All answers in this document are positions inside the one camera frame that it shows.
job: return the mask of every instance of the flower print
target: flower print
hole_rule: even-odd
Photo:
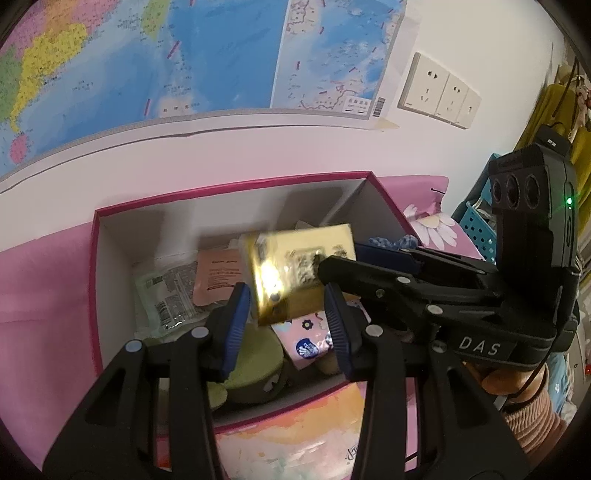
[[[457,245],[457,233],[451,227],[456,224],[448,214],[439,212],[422,218],[415,218],[417,208],[409,205],[404,211],[404,216],[410,220],[410,224],[425,247],[431,242],[439,250],[445,250],[445,244],[455,247]]]

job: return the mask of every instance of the hanging clothes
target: hanging clothes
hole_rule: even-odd
[[[540,125],[551,125],[556,133],[568,137],[576,109],[577,95],[560,84],[549,85],[540,96],[516,150],[534,142]],[[579,205],[579,235],[591,217],[591,132],[579,128],[573,141],[571,162],[577,175],[577,201]]]

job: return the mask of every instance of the pink packet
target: pink packet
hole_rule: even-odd
[[[242,270],[237,249],[199,251],[193,303],[203,306],[227,300],[239,281],[242,281]]]

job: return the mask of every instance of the wall outlet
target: wall outlet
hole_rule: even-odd
[[[476,112],[480,108],[481,102],[482,98],[480,98],[480,95],[478,95],[474,90],[468,89],[468,93],[466,94],[464,103],[460,108],[460,113],[454,121],[454,125],[462,128],[470,128],[472,126],[472,122],[474,121],[474,117],[476,116]]]
[[[441,100],[435,110],[435,118],[455,122],[467,93],[468,85],[455,75],[449,74]]]
[[[433,115],[448,77],[449,72],[446,69],[425,55],[419,52],[415,53],[398,106],[414,112]]]

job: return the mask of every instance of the screw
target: screw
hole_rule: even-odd
[[[193,335],[195,338],[205,338],[207,335],[209,335],[209,330],[207,327],[195,327],[193,330],[191,330],[191,335]]]
[[[367,333],[370,337],[379,337],[383,334],[384,329],[380,327],[380,325],[367,325],[365,327],[365,333]]]
[[[433,315],[441,315],[443,313],[443,309],[439,305],[427,305],[427,311]]]
[[[447,351],[447,345],[445,342],[441,340],[433,340],[431,343],[431,348],[435,353],[445,353]]]
[[[129,353],[139,352],[142,349],[142,342],[139,340],[130,340],[125,344],[125,349]]]

